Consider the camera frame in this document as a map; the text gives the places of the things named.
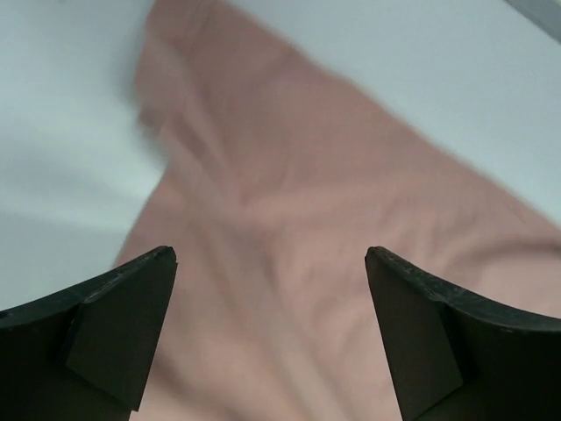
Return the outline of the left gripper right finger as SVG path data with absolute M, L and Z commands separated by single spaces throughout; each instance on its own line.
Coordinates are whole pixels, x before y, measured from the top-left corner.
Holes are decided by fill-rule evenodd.
M 558 420 L 560 321 L 435 277 L 384 247 L 366 272 L 404 420 Z

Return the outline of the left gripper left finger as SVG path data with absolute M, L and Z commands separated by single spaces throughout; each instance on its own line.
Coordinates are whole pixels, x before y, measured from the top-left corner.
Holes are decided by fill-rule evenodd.
M 139 409 L 174 287 L 174 249 L 1 313 L 3 420 L 127 420 Z

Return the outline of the pink printed t-shirt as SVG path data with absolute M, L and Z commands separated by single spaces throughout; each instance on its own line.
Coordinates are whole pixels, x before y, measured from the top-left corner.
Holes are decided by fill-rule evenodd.
M 560 313 L 560 231 L 223 1 L 158 1 L 135 83 L 170 161 L 120 255 L 179 262 L 137 420 L 396 420 L 384 246 Z

